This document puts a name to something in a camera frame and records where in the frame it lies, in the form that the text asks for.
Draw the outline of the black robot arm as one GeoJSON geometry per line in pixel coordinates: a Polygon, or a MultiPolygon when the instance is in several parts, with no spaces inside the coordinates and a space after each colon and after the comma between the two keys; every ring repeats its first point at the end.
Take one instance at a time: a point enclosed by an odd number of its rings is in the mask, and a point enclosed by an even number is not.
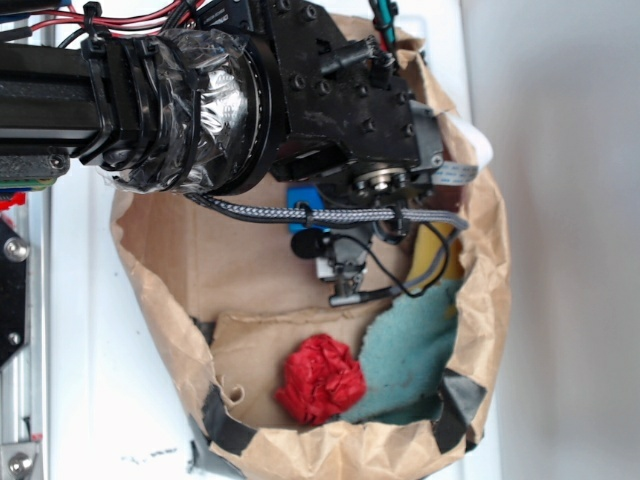
{"type": "Polygon", "coordinates": [[[433,112],[399,73],[395,7],[351,40],[309,1],[174,1],[133,18],[97,2],[5,1],[5,21],[71,23],[78,49],[1,35],[1,195],[72,160],[136,193],[238,195],[266,175],[367,201],[422,195],[443,165],[433,112]]]}

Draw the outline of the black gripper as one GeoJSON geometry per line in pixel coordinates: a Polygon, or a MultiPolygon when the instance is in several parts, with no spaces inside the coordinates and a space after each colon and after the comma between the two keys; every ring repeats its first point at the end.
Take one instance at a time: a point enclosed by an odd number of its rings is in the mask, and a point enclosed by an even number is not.
{"type": "Polygon", "coordinates": [[[244,193],[266,175],[315,184],[332,200],[431,194],[444,163],[437,120],[374,37],[346,38],[308,1],[213,1],[199,24],[245,44],[248,118],[238,167],[221,173],[215,195],[244,193]]]}

